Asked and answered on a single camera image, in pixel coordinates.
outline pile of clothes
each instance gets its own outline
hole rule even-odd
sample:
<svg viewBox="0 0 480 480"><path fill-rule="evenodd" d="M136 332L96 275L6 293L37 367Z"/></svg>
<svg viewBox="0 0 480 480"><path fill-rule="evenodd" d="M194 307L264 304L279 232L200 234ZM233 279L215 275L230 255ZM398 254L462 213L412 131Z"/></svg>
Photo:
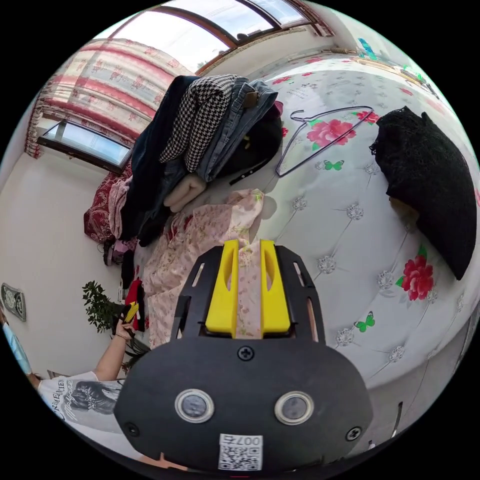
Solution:
<svg viewBox="0 0 480 480"><path fill-rule="evenodd" d="M233 184L266 165L282 143L277 95L261 79L176 77L124 174L99 187L85 233L114 252L137 239L145 247L209 182L236 176Z"/></svg>

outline qr code label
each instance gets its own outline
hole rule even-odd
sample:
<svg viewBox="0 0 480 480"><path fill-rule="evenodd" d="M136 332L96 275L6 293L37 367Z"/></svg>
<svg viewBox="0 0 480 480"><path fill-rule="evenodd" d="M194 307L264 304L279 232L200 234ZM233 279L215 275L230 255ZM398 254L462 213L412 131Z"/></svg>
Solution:
<svg viewBox="0 0 480 480"><path fill-rule="evenodd" d="M220 435L219 470L252 472L262 469L262 435Z"/></svg>

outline black lace fabric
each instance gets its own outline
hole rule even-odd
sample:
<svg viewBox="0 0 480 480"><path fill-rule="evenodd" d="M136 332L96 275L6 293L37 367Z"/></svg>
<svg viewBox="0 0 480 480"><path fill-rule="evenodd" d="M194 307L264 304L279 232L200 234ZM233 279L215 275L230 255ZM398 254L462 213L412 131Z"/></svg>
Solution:
<svg viewBox="0 0 480 480"><path fill-rule="evenodd" d="M460 280L477 236L470 170L457 146L423 112L393 110L378 121L372 155L388 181L386 194L415 209L418 229Z"/></svg>

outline face mask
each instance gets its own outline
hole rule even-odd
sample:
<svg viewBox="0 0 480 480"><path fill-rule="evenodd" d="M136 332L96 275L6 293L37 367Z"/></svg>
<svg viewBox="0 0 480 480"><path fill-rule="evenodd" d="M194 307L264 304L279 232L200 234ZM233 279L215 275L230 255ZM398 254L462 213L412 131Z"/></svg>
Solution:
<svg viewBox="0 0 480 480"><path fill-rule="evenodd" d="M23 370L25 375L32 373L32 368L30 367L29 360L27 355L24 352L24 349L20 345L19 339L12 332L10 326L7 323L3 324L3 333L5 334L6 341L10 345L11 351L16 358L16 361L20 365L20 368Z"/></svg>

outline white t-shirt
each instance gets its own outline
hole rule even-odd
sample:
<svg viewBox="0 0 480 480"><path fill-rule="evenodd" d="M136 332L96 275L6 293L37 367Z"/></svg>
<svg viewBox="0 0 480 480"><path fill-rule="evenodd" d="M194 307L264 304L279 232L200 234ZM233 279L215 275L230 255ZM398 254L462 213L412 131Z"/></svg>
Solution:
<svg viewBox="0 0 480 480"><path fill-rule="evenodd" d="M38 393L72 428L114 452L138 460L142 454L130 445L114 416L123 383L122 379L99 381L89 371L42 380Z"/></svg>

